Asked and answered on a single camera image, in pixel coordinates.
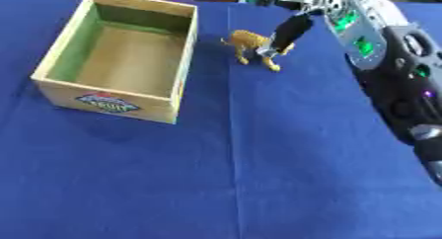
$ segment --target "blue tablecloth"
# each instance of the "blue tablecloth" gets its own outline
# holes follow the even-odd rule
[[[442,238],[442,191],[323,21],[273,73],[219,43],[288,11],[197,3],[179,123],[59,109],[30,81],[80,0],[0,0],[1,239]],[[442,42],[441,5],[403,10]]]

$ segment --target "cardboard box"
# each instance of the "cardboard box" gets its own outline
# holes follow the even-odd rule
[[[175,123],[197,8],[161,0],[83,0],[32,75],[58,106]]]

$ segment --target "toy lion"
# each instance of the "toy lion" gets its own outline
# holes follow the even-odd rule
[[[230,34],[228,41],[225,41],[224,39],[221,39],[221,41],[224,44],[234,46],[235,54],[238,60],[241,63],[247,65],[249,64],[249,60],[244,57],[244,51],[245,50],[255,51],[258,47],[268,42],[269,38],[257,35],[255,33],[246,30],[235,30]],[[284,49],[284,51],[281,52],[281,55],[286,55],[294,47],[295,44],[291,43]],[[272,71],[281,70],[281,67],[273,62],[272,57],[263,56],[262,62]]]

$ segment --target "toy leg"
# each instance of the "toy leg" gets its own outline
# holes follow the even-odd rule
[[[241,63],[243,63],[244,65],[249,64],[249,61],[243,56],[244,49],[242,47],[236,47],[235,51],[236,56]]]
[[[268,68],[270,68],[272,71],[279,71],[281,70],[281,67],[273,62],[273,60],[270,57],[263,57],[262,62],[267,65]]]

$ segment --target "purple light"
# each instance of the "purple light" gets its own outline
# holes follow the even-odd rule
[[[431,97],[433,97],[433,93],[432,92],[430,92],[430,91],[425,91],[424,93],[423,93],[426,97],[428,97],[428,98],[431,98]]]

